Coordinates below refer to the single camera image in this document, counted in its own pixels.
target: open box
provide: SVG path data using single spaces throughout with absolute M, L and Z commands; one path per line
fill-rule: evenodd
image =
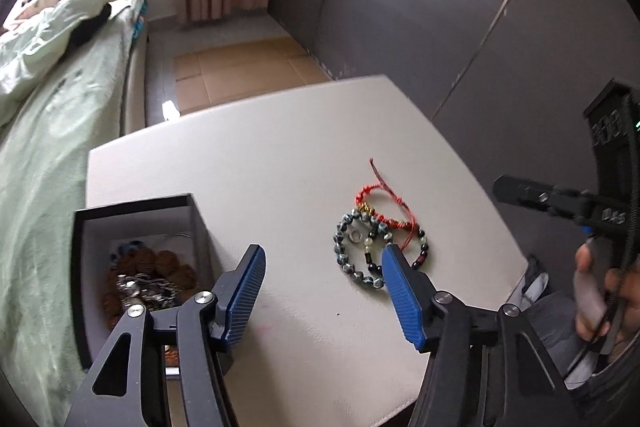
M 80 362 L 89 369 L 111 331 L 102 296 L 111 255 L 132 240 L 154 248 L 175 248 L 180 262 L 196 272 L 197 287 L 214 285 L 214 249 L 191 194 L 129 201 L 76 212 L 71 245 L 71 306 Z M 167 376 L 178 375 L 167 367 Z

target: bed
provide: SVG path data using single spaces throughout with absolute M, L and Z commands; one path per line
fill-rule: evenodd
M 108 20 L 71 52 L 74 29 Z M 56 0 L 0 37 L 0 367 L 40 427 L 83 373 L 69 245 L 92 148 L 145 126 L 145 0 Z

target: gray wall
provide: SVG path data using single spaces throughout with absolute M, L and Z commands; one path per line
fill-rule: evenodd
M 385 73 L 431 118 L 502 1 L 271 4 L 335 78 Z M 637 79 L 639 44 L 640 25 L 624 0 L 511 0 L 434 124 L 487 191 L 507 172 L 594 189 L 581 113 L 612 76 Z M 581 232 L 526 210 L 498 209 L 523 252 L 542 259 L 555 287 L 569 289 Z

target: silver bolt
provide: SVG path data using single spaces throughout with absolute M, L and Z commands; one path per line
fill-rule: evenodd
M 142 315 L 145 312 L 145 307 L 142 304 L 134 304 L 133 306 L 130 306 L 129 309 L 127 310 L 127 315 L 129 315 L 129 317 L 140 317 L 140 315 Z
M 509 317 L 517 317 L 518 315 L 520 315 L 520 308 L 518 308 L 515 304 L 505 304 L 502 307 L 502 311 Z
M 435 299 L 440 304 L 449 304 L 453 300 L 453 296 L 448 292 L 437 292 Z
M 213 300 L 213 293 L 199 292 L 199 293 L 196 293 L 195 299 L 198 304 L 206 304 Z

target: blue gripper pad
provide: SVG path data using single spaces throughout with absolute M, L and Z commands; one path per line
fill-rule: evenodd
M 397 245 L 389 245 L 382 252 L 382 273 L 404 337 L 423 352 L 427 343 L 424 318 L 435 293 L 431 281 L 409 266 Z
M 226 309 L 226 328 L 222 339 L 229 347 L 234 347 L 244 335 L 266 268 L 267 259 L 264 250 L 260 248 L 244 272 L 238 291 Z

